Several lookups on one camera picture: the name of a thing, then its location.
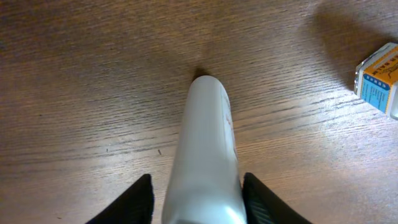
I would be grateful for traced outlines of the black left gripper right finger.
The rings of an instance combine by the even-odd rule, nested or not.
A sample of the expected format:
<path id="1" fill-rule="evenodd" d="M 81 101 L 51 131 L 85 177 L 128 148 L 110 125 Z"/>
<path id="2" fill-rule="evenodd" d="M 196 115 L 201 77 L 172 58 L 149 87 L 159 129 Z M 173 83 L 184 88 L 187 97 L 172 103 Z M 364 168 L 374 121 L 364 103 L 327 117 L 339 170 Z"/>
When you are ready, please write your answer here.
<path id="1" fill-rule="evenodd" d="M 249 224 L 311 224 L 250 172 L 242 193 Z"/>

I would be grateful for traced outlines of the small jar gold lid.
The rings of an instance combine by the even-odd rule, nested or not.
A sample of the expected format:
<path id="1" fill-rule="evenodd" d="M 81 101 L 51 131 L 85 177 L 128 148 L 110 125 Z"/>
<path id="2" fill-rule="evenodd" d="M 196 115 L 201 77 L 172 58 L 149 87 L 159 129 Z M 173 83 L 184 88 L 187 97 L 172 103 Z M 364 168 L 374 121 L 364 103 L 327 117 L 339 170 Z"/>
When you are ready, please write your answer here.
<path id="1" fill-rule="evenodd" d="M 354 93 L 397 119 L 397 44 L 388 42 L 357 67 Z"/>

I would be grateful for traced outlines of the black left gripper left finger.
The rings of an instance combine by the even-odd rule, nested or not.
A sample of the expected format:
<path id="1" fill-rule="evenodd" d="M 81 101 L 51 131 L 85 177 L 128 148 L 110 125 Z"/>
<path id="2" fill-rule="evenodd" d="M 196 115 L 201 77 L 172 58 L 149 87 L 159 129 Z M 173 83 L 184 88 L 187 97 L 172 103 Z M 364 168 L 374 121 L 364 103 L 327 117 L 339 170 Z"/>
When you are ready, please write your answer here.
<path id="1" fill-rule="evenodd" d="M 154 201 L 151 175 L 144 174 L 87 224 L 151 224 Z"/>

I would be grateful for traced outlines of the white lotion bottle clear cap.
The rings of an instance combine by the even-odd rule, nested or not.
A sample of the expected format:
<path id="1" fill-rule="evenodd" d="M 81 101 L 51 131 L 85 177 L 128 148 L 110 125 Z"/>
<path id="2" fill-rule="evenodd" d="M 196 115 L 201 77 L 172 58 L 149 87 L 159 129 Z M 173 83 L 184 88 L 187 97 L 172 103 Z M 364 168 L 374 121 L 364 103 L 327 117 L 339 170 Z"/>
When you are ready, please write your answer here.
<path id="1" fill-rule="evenodd" d="M 190 85 L 162 223 L 246 223 L 228 94 L 215 77 Z"/>

